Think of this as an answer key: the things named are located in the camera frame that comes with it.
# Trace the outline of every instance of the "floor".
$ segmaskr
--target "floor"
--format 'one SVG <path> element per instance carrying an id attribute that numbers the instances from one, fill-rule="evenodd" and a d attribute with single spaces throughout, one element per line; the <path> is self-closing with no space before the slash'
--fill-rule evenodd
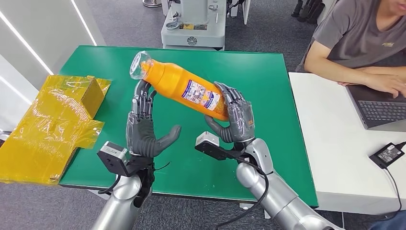
<path id="1" fill-rule="evenodd" d="M 161 47 L 162 9 L 148 9 L 141 0 L 87 0 L 109 46 Z M 315 29 L 290 16 L 296 0 L 253 0 L 248 25 L 241 12 L 227 20 L 226 50 L 283 53 L 288 71 L 294 71 Z M 0 229 L 89 229 L 105 200 L 87 190 L 28 184 L 0 184 Z M 236 203 L 152 196 L 135 230 L 212 230 L 242 213 Z M 338 212 L 318 211 L 342 227 Z M 366 229 L 372 216 L 344 213 L 345 228 Z M 279 230 L 273 220 L 255 209 L 222 230 Z"/>

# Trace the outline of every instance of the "gray robotic hand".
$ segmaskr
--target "gray robotic hand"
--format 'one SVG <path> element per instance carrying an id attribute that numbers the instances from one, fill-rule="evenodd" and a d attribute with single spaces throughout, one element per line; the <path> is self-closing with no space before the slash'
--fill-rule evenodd
<path id="1" fill-rule="evenodd" d="M 222 92 L 227 109 L 230 126 L 223 127 L 212 117 L 205 115 L 208 126 L 226 143 L 244 142 L 255 137 L 254 115 L 251 102 L 246 101 L 241 92 L 219 82 L 215 86 Z"/>
<path id="2" fill-rule="evenodd" d="M 132 110 L 128 113 L 126 138 L 127 147 L 132 155 L 156 157 L 174 143 L 180 135 L 181 127 L 175 125 L 169 134 L 160 139 L 155 137 L 152 107 L 154 90 L 149 94 L 151 84 L 140 80 L 135 87 Z"/>

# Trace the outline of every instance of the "silver robotic arm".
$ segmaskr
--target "silver robotic arm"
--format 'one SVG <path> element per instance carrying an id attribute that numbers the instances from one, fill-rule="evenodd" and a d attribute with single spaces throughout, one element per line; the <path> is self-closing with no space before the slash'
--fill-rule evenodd
<path id="1" fill-rule="evenodd" d="M 156 139 L 152 120 L 152 106 L 156 91 L 149 94 L 151 85 L 140 80 L 135 87 L 132 110 L 128 113 L 126 139 L 127 149 L 107 141 L 97 153 L 114 174 L 116 182 L 107 190 L 110 198 L 99 214 L 92 230 L 130 230 L 138 217 L 145 200 L 152 193 L 154 157 L 175 142 L 180 126 L 174 126 L 169 134 Z"/>
<path id="2" fill-rule="evenodd" d="M 255 138 L 255 124 L 251 103 L 236 89 L 215 82 L 226 99 L 230 126 L 222 127 L 211 117 L 205 117 L 209 127 L 224 142 L 234 142 L 234 148 L 225 150 L 219 146 L 216 136 L 203 133 L 196 141 L 196 149 L 218 160 L 236 159 L 239 164 L 236 174 L 260 205 L 284 230 L 342 230 L 324 219 L 304 203 L 297 193 L 277 174 L 264 140 Z M 253 166 L 257 165 L 262 173 Z"/>
<path id="3" fill-rule="evenodd" d="M 226 99 L 230 126 L 222 127 L 213 118 L 206 122 L 224 142 L 234 143 L 225 150 L 219 138 L 204 132 L 196 140 L 195 148 L 217 160 L 235 159 L 237 178 L 260 205 L 284 230 L 341 230 L 306 205 L 288 184 L 275 172 L 266 143 L 255 138 L 255 124 L 251 103 L 237 90 L 215 82 Z M 154 182 L 154 157 L 176 141 L 180 126 L 174 126 L 168 135 L 156 139 L 152 121 L 150 84 L 141 80 L 133 98 L 133 107 L 127 120 L 127 149 L 106 142 L 98 155 L 107 169 L 117 174 L 116 182 L 107 190 L 111 196 L 94 223 L 92 230 L 129 230 L 133 227 L 145 200 L 151 195 Z"/>

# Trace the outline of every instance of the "bottle label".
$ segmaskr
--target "bottle label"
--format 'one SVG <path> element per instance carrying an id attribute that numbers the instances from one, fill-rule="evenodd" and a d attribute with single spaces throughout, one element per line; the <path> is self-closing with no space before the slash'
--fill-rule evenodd
<path id="1" fill-rule="evenodd" d="M 206 92 L 206 88 L 192 80 L 189 80 L 182 97 L 191 102 L 199 104 L 203 98 L 204 92 Z"/>
<path id="2" fill-rule="evenodd" d="M 182 97 L 213 111 L 216 108 L 221 95 L 213 91 L 206 90 L 206 88 L 202 85 L 189 80 Z"/>
<path id="3" fill-rule="evenodd" d="M 219 94 L 213 91 L 206 91 L 200 104 L 203 105 L 206 109 L 213 111 L 216 108 L 219 100 L 220 100 Z"/>

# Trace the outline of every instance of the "green tabletop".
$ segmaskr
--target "green tabletop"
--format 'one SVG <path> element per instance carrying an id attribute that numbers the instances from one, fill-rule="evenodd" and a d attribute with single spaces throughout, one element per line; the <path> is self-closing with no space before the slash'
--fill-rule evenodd
<path id="1" fill-rule="evenodd" d="M 61 185 L 95 188 L 113 183 L 115 175 L 96 153 L 108 140 L 126 146 L 127 114 L 137 84 L 130 78 L 129 68 L 141 50 L 147 50 L 153 59 L 176 63 L 208 81 L 224 82 L 242 91 L 252 102 L 256 137 L 268 144 L 276 171 L 308 205 L 318 205 L 283 56 L 270 53 L 79 46 L 59 74 L 92 75 L 110 79 L 112 84 L 94 118 L 105 122 L 94 148 L 76 152 Z M 170 164 L 155 172 L 154 193 L 254 200 L 236 179 L 236 161 L 217 161 L 194 149 L 196 137 L 210 131 L 203 114 L 157 95 L 153 116 L 158 138 L 173 125 L 182 126 L 180 138 L 155 158 L 156 168 Z"/>

